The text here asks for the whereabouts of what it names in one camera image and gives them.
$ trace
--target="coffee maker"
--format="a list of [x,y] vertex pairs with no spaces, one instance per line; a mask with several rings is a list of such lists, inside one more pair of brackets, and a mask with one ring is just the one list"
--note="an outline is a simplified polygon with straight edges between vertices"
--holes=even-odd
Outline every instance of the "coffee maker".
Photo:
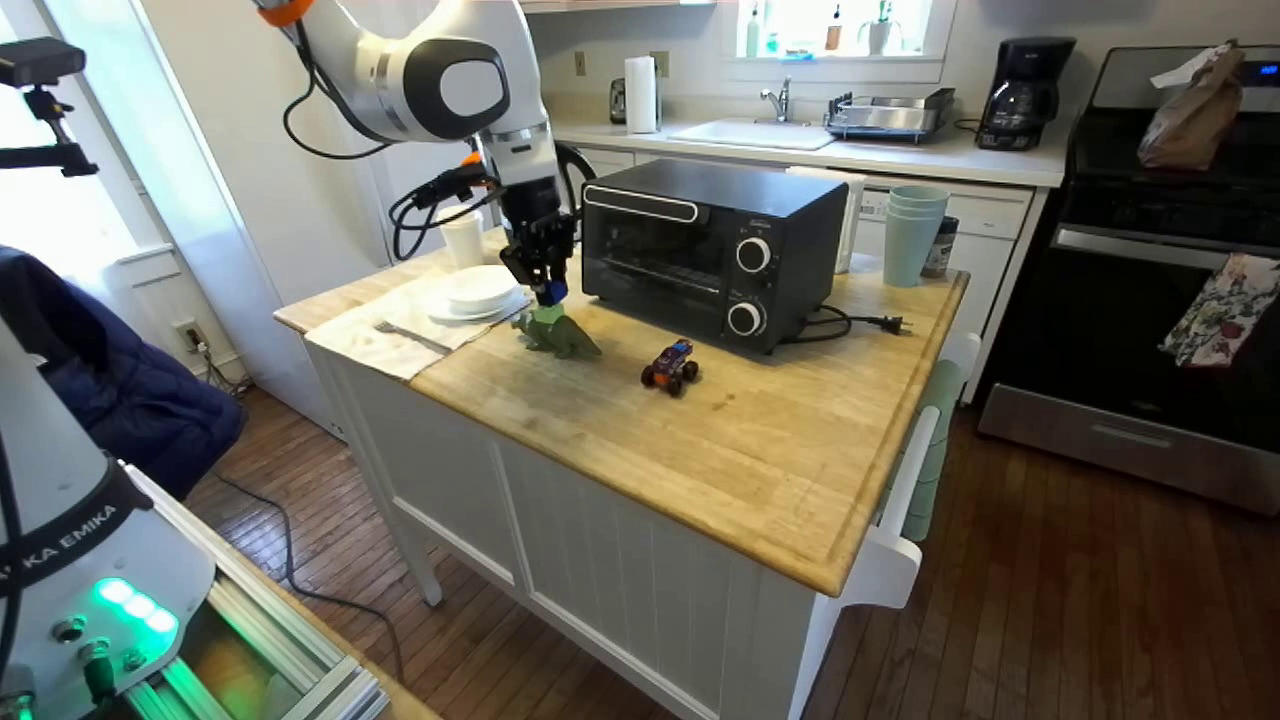
[[1000,42],[980,148],[1029,152],[1056,116],[1056,81],[1078,50],[1074,35],[1011,35]]

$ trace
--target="oven handle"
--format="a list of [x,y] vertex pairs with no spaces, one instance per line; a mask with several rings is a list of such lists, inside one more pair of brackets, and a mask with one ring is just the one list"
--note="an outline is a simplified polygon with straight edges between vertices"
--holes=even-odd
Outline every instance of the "oven handle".
[[1227,251],[1176,249],[1172,236],[1104,236],[1104,233],[1080,233],[1080,229],[1056,229],[1051,249],[1074,249],[1088,257],[1123,257],[1143,262],[1204,267],[1204,273],[1216,273],[1227,260]]

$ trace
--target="paper towel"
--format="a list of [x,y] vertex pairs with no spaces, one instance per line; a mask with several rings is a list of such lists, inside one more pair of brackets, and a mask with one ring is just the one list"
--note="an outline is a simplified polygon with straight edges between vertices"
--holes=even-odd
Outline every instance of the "paper towel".
[[628,84],[628,131],[651,137],[656,131],[656,62],[651,62],[651,56],[628,56],[623,84]]

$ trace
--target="oven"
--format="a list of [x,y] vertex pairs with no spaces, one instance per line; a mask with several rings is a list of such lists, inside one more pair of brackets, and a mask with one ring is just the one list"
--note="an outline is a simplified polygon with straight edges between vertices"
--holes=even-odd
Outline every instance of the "oven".
[[1160,344],[1227,257],[1280,260],[1280,110],[1244,110],[1211,170],[1149,170],[1132,152],[1152,106],[1132,98],[1078,124],[1069,183],[992,349],[980,432],[1277,517],[1280,305],[1225,366]]

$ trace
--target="toaster oven knob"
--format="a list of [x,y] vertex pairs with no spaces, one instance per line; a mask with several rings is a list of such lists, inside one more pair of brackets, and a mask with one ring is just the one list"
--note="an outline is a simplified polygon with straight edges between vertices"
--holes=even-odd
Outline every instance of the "toaster oven knob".
[[768,273],[768,262],[774,262],[774,249],[764,244],[764,236],[737,238],[737,267],[740,273],[762,277],[762,273]]
[[768,327],[764,309],[754,299],[737,299],[724,311],[731,336],[762,336]]

